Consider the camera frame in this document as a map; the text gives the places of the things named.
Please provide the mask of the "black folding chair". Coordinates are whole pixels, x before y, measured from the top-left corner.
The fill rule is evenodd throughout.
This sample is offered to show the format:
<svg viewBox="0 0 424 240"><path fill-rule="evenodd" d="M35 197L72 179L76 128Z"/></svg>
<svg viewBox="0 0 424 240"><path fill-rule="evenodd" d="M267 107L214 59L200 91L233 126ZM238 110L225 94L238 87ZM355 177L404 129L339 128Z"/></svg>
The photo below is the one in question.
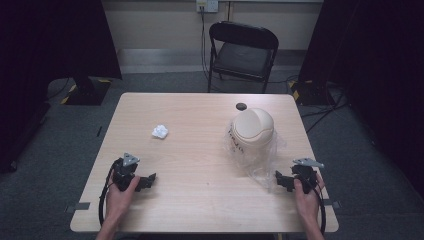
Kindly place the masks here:
<svg viewBox="0 0 424 240"><path fill-rule="evenodd" d="M279 47L276 35L264 28L231 21L209 28L211 41L208 91L213 73L262 82L265 92Z"/></svg>

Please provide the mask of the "dark curtain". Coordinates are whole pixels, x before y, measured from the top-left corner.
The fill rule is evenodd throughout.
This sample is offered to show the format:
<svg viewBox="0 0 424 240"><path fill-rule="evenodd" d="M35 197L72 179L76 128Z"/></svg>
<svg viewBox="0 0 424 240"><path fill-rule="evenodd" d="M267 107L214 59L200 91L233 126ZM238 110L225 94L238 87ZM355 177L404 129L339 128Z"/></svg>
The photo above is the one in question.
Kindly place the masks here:
<svg viewBox="0 0 424 240"><path fill-rule="evenodd" d="M102 0L0 0L0 173L16 160L61 78L119 79Z"/></svg>
<svg viewBox="0 0 424 240"><path fill-rule="evenodd" d="M341 84L424 198L424 0L323 0L300 79Z"/></svg>

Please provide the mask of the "person's right hand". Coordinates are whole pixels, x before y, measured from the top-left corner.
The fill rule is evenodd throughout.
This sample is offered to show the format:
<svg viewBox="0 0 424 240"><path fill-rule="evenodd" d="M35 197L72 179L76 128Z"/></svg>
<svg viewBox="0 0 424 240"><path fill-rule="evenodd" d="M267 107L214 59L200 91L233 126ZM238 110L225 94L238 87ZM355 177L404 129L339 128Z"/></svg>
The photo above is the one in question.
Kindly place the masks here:
<svg viewBox="0 0 424 240"><path fill-rule="evenodd" d="M301 222L305 228L318 228L318 210L319 198L314 191L308 194L303 192L303 186L300 180L294 180L296 208L300 216Z"/></svg>

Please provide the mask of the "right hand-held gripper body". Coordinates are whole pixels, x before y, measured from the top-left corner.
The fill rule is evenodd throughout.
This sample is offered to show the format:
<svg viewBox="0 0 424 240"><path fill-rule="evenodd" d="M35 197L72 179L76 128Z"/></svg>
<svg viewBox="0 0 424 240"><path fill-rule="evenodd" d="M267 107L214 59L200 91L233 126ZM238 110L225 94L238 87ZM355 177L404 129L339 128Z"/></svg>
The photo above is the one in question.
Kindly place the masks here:
<svg viewBox="0 0 424 240"><path fill-rule="evenodd" d="M311 158L295 159L293 163L292 173L302 182L303 192L308 194L317 185L316 171L313 168L324 168L325 165Z"/></svg>

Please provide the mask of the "beige swing-lid trash bin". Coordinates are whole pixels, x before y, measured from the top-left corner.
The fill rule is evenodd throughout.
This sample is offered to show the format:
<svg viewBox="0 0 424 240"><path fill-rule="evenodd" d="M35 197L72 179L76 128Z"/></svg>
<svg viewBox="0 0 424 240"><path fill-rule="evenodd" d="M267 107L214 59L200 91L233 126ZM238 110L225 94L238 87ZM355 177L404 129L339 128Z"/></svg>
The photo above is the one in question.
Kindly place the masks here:
<svg viewBox="0 0 424 240"><path fill-rule="evenodd" d="M274 119L260 108L240 112L228 130L230 151L243 167L261 162L269 154L273 138Z"/></svg>

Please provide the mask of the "black stand base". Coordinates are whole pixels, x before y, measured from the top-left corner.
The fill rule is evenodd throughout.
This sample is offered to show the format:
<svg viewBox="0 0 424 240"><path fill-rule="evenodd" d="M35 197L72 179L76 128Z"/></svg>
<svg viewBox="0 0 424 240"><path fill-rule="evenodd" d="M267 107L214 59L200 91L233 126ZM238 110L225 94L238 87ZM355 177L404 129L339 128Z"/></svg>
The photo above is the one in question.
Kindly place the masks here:
<svg viewBox="0 0 424 240"><path fill-rule="evenodd" d="M289 88L295 102L301 106L334 105L335 101L325 85L318 85L312 81L289 83Z"/></svg>
<svg viewBox="0 0 424 240"><path fill-rule="evenodd" d="M88 77L77 79L61 103L63 105L100 106L110 85L110 80Z"/></svg>

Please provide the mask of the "white paper ball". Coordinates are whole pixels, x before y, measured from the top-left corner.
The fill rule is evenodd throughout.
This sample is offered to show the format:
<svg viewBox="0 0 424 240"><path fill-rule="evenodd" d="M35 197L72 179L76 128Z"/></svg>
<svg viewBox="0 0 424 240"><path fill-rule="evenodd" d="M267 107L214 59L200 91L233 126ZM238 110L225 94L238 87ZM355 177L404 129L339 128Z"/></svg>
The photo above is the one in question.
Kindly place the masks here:
<svg viewBox="0 0 424 240"><path fill-rule="evenodd" d="M167 137L169 133L169 130L167 129L167 127L165 125L157 125L153 130L152 130L152 136L155 138L159 138L159 139L165 139Z"/></svg>

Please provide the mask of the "person's left hand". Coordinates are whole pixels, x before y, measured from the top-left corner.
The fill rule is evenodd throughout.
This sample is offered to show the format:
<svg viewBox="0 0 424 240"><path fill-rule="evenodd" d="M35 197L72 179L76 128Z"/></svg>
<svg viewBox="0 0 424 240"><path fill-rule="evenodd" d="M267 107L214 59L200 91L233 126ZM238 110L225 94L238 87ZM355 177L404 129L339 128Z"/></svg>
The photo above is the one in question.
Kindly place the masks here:
<svg viewBox="0 0 424 240"><path fill-rule="evenodd" d="M135 176L128 188L125 191L120 191L113 183L112 178L109 179L109 188L106 195L106 216L102 227L117 229L129 210L139 180L140 177Z"/></svg>

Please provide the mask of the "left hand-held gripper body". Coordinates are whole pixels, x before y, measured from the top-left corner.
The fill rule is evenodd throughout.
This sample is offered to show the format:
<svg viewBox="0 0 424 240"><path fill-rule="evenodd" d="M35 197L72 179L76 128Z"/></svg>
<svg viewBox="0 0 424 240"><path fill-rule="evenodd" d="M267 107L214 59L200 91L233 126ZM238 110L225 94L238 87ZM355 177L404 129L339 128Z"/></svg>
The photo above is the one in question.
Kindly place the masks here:
<svg viewBox="0 0 424 240"><path fill-rule="evenodd" d="M120 191L125 191L130 185L139 162L138 157L129 153L114 162L112 181Z"/></svg>

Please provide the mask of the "clear plastic bin bag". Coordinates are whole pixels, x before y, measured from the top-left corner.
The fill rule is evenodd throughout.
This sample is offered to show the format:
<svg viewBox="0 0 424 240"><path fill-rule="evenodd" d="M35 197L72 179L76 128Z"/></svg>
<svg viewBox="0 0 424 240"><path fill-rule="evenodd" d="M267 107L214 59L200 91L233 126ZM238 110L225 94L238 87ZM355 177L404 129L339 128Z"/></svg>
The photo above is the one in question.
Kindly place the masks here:
<svg viewBox="0 0 424 240"><path fill-rule="evenodd" d="M279 147L285 147L286 143L280 138L278 132L274 128L274 138L272 146L269 150L269 154L255 165L243 167L237 163L233 154L230 151L228 130L231 122L226 128L225 135L223 137L223 148L226 152L227 158L246 176L254 180L259 186L265 188L268 192L272 192L275 188L275 177L274 172L276 170L276 163L278 162L277 153Z"/></svg>

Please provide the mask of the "white wall socket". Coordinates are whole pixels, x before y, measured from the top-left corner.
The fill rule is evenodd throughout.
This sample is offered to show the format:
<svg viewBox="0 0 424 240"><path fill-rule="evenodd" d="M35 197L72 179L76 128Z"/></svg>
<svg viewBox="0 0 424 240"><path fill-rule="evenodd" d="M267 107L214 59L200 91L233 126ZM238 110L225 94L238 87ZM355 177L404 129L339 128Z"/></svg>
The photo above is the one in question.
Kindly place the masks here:
<svg viewBox="0 0 424 240"><path fill-rule="evenodd" d="M198 13L217 13L219 11L219 1L196 0L196 11Z"/></svg>

